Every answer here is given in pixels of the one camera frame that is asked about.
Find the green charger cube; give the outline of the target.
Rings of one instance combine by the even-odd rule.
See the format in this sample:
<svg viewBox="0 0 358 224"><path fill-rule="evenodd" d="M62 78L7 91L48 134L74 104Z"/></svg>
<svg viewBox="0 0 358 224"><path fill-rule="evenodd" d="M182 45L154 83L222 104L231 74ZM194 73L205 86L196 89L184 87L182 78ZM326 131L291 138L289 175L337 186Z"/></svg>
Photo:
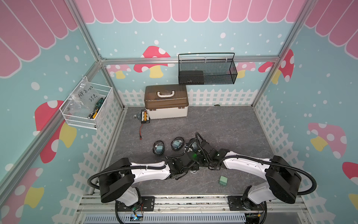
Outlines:
<svg viewBox="0 0 358 224"><path fill-rule="evenodd" d="M220 176L220 179L219 179L219 185L221 185L221 186L227 186L227 182L228 182L228 178L221 175L221 176Z"/></svg>

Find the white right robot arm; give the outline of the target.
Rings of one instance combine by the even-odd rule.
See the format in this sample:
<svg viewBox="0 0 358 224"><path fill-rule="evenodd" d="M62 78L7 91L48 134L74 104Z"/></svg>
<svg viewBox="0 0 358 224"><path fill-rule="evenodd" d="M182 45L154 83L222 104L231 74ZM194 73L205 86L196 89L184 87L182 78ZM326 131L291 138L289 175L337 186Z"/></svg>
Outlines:
<svg viewBox="0 0 358 224"><path fill-rule="evenodd" d="M212 170L234 169L253 174L265 180L257 186L248 186L243 198L254 204L278 199L294 204L297 196L308 195L317 188L317 182L309 173L290 166L282 157L260 159L236 152L212 148L205 140L192 139L186 151L193 152L201 167Z"/></svg>

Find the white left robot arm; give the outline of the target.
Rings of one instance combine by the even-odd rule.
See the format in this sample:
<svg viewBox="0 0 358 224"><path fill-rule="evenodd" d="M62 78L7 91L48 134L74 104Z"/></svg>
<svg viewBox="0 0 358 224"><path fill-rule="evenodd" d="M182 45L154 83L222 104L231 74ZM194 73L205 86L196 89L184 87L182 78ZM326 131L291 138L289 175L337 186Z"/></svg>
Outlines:
<svg viewBox="0 0 358 224"><path fill-rule="evenodd" d="M100 191L101 202L118 200L126 206L140 201L140 192L132 185L149 180L180 179L205 165L201 155L188 152L170 156L158 163L134 163L122 158L103 171L88 178L87 184Z"/></svg>

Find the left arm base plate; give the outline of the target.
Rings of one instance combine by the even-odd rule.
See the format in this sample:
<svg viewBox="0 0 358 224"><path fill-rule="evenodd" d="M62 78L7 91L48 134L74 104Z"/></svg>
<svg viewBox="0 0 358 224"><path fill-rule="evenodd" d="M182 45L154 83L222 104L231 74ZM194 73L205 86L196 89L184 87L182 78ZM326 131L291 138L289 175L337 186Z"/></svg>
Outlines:
<svg viewBox="0 0 358 224"><path fill-rule="evenodd" d="M120 202L117 205L117 211L119 212L134 212L136 209L136 212L140 211L154 211L154 204L155 204L155 197L149 196L149 197L141 197L139 202L135 203L131 206L126 206L124 203Z"/></svg>

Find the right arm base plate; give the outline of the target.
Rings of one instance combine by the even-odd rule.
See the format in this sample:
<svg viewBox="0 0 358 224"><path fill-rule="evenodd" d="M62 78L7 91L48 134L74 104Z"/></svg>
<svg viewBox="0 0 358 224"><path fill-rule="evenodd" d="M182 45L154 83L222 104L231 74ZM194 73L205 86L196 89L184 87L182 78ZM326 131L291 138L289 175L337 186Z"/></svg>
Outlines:
<svg viewBox="0 0 358 224"><path fill-rule="evenodd" d="M246 197L228 196L228 205L231 211L264 211L264 205L255 204Z"/></svg>

